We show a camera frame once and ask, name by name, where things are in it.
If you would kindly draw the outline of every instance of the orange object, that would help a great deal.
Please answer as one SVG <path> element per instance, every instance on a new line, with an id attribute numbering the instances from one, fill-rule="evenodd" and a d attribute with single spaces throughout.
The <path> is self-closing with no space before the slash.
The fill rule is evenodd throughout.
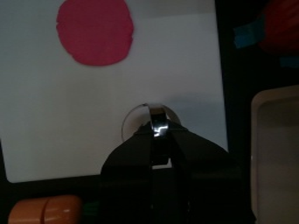
<path id="1" fill-rule="evenodd" d="M 18 201 L 9 213 L 8 224 L 78 224 L 81 201 L 61 195 Z"/>

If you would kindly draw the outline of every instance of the dark background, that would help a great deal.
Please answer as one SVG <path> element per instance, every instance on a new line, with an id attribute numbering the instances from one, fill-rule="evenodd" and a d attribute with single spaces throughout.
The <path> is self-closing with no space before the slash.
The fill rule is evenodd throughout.
<path id="1" fill-rule="evenodd" d="M 243 171 L 247 203 L 249 203 L 251 100 L 261 90 L 299 84 L 299 70 L 281 68 L 276 56 L 265 54 L 257 45 L 243 49 L 236 49 L 233 45 L 233 28 L 255 20 L 265 3 L 267 0 L 216 0 L 228 152 L 237 160 Z M 9 211 L 17 200 L 74 193 L 84 201 L 89 201 L 97 193 L 97 186 L 98 176 L 12 184 L 5 178 L 2 151 L 0 151 L 0 223 L 6 223 Z"/>

